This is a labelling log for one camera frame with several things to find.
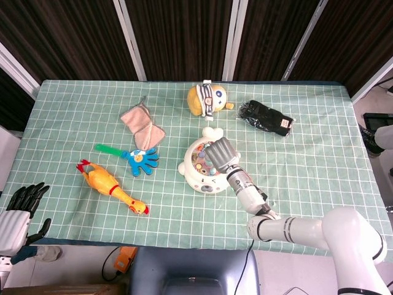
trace pink cloth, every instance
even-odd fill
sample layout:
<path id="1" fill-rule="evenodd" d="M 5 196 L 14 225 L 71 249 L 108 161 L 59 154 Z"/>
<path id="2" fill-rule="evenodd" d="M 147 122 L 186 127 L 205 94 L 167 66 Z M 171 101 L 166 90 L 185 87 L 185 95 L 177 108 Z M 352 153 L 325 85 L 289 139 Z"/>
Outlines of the pink cloth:
<path id="1" fill-rule="evenodd" d="M 134 134 L 136 147 L 142 151 L 153 148 L 165 137 L 165 131 L 153 124 L 143 103 L 122 115 L 121 120 Z"/>

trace grid pattern tablecloth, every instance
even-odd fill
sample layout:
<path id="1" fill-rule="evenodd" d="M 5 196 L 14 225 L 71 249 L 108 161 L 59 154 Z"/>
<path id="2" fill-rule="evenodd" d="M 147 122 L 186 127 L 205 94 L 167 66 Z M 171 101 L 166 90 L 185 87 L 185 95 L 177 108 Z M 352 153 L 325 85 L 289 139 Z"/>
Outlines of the grid pattern tablecloth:
<path id="1" fill-rule="evenodd" d="M 245 213 L 232 190 L 216 196 L 195 192 L 177 172 L 185 151 L 205 126 L 221 127 L 241 153 L 241 165 L 269 196 L 282 216 L 321 218 L 349 205 L 387 240 L 393 237 L 351 100 L 344 87 L 326 85 L 222 84 L 238 109 L 255 99 L 296 119 L 283 138 L 256 130 L 236 111 L 214 114 L 214 121 L 191 115 L 185 97 L 193 83 L 45 81 L 21 141 L 0 208 L 22 185 L 51 185 L 30 232 L 52 218 L 48 237 L 135 245 L 245 249 L 250 244 Z M 124 159 L 94 150 L 97 143 L 136 149 L 120 115 L 147 96 L 154 123 L 166 132 L 160 163 L 150 176 L 132 177 Z M 124 203 L 100 195 L 76 170 L 80 159 L 102 165 L 125 192 L 150 206 L 135 215 Z M 325 254 L 290 243 L 255 243 L 254 248 Z"/>

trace floor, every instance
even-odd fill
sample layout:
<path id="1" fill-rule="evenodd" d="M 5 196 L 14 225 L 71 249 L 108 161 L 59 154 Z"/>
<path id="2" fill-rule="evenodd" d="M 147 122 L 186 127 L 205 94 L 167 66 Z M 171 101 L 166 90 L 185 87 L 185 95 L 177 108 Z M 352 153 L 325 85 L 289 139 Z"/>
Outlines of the floor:
<path id="1" fill-rule="evenodd" d="M 393 82 L 390 81 L 381 86 L 389 88 L 392 85 Z M 365 112 L 393 113 L 393 97 L 387 95 L 385 89 L 375 87 L 365 98 L 354 105 L 354 109 L 358 122 L 364 126 L 362 114 Z M 393 160 L 393 151 L 392 154 L 386 151 L 384 153 L 383 157 L 371 159 L 371 162 L 385 204 L 393 205 L 391 194 L 393 186 L 389 187 L 389 179 L 386 178 L 384 167 L 382 167 L 386 163 L 390 165 L 388 161 Z M 389 217 L 393 224 L 393 214 Z M 29 258 L 15 265 L 6 286 L 105 283 L 101 278 L 101 268 L 105 258 L 113 249 L 113 246 L 62 246 L 63 254 L 55 262 L 38 262 L 34 258 Z M 335 269 L 331 257 L 267 251 L 254 251 L 254 253 L 258 264 L 262 295 L 281 295 L 295 286 L 310 295 L 330 295 L 337 292 Z M 115 257 L 116 252 L 106 264 L 107 277 L 114 274 L 112 265 Z M 393 280 L 393 264 L 383 262 L 377 266 L 377 269 L 386 284 Z M 128 279 L 127 274 L 120 278 L 122 282 L 128 282 Z M 304 292 L 294 289 L 288 294 L 304 295 Z"/>

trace yellow plush toy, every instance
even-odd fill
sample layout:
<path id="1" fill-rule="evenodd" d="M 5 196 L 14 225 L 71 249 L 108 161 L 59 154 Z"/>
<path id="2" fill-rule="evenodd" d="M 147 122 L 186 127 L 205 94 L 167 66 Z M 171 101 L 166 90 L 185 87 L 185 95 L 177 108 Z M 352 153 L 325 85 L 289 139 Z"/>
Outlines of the yellow plush toy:
<path id="1" fill-rule="evenodd" d="M 204 80 L 202 85 L 196 85 L 189 90 L 187 103 L 191 113 L 202 115 L 206 120 L 213 120 L 213 112 L 221 111 L 224 107 L 233 109 L 232 103 L 227 103 L 227 92 L 218 85 L 211 85 L 211 80 Z"/>

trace blue hand toy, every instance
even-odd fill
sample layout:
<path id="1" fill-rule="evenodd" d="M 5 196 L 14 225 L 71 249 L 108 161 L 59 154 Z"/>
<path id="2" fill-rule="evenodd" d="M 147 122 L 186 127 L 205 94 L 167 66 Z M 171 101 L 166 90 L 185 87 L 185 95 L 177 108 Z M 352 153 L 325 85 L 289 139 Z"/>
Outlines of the blue hand toy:
<path id="1" fill-rule="evenodd" d="M 151 175 L 153 173 L 152 168 L 158 167 L 158 154 L 157 149 L 154 147 L 152 149 L 148 149 L 147 151 L 136 149 L 135 151 L 128 152 L 115 149 L 114 147 L 112 148 L 110 146 L 105 146 L 103 144 L 97 144 L 95 149 L 100 152 L 105 152 L 107 154 L 116 155 L 118 157 L 127 159 L 128 163 L 131 165 L 131 172 L 135 177 L 141 175 L 141 169 L 147 175 Z"/>

